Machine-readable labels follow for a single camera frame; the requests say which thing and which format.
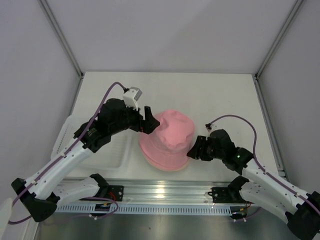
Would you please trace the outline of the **beige bucket hat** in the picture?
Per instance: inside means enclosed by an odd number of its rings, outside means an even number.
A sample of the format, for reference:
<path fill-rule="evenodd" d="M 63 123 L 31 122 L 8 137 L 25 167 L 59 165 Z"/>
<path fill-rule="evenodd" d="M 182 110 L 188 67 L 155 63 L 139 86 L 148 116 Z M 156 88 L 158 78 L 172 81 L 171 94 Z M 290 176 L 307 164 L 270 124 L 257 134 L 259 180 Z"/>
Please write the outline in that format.
<path fill-rule="evenodd" d="M 181 171 L 183 170 L 185 167 L 188 166 L 189 162 L 185 162 L 184 164 L 182 165 L 169 165 L 169 166 L 165 166 L 165 165 L 161 165 L 159 163 L 156 163 L 154 161 L 148 161 L 148 163 L 153 166 L 154 168 L 158 169 L 158 170 L 161 170 L 161 171 L 164 171 L 164 172 L 177 172 L 177 171 Z"/>

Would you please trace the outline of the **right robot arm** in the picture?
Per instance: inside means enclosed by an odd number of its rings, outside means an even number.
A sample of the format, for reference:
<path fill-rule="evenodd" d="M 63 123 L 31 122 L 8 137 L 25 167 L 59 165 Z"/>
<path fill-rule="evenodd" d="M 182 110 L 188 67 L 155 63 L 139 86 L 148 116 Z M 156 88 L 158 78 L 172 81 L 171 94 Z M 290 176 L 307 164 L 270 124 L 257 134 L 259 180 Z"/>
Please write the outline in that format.
<path fill-rule="evenodd" d="M 235 146 L 228 133 L 215 130 L 198 136 L 187 156 L 201 161 L 221 160 L 238 173 L 228 185 L 233 202 L 244 200 L 281 219 L 300 240 L 312 240 L 320 231 L 320 194 L 309 193 L 267 170 L 249 150 Z"/>

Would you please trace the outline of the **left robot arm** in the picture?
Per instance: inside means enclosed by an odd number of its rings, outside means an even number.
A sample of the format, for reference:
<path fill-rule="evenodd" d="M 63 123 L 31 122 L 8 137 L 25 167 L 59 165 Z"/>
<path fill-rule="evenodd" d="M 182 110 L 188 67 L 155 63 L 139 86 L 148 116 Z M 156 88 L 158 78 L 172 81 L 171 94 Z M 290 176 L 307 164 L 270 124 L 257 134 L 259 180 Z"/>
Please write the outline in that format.
<path fill-rule="evenodd" d="M 98 173 L 74 184 L 59 184 L 78 164 L 108 144 L 113 135 L 128 129 L 151 134 L 160 122 L 149 106 L 145 106 L 144 113 L 140 115 L 139 108 L 126 106 L 124 100 L 118 98 L 103 101 L 54 159 L 28 179 L 16 178 L 11 186 L 30 217 L 39 223 L 60 206 L 87 198 L 100 201 L 110 196 L 108 182 Z"/>

